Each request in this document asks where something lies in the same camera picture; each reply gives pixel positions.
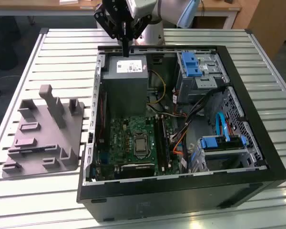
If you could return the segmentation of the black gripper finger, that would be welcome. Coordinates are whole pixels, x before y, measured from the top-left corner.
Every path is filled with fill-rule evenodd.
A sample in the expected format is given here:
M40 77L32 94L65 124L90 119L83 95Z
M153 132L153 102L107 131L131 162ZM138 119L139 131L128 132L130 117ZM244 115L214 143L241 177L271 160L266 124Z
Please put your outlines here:
M110 15L107 15L103 5L97 6L93 16L98 24L107 32L107 34L112 39L116 39L118 41L118 43L122 46L123 57L126 57L126 39L124 38L124 34L122 32L121 23L115 22Z
M125 57L129 57L129 51L130 51L130 42L133 41L133 39L138 39L144 29L147 27L147 25L150 23L152 19L152 15L146 15L137 21L134 19L128 20L125 23Z

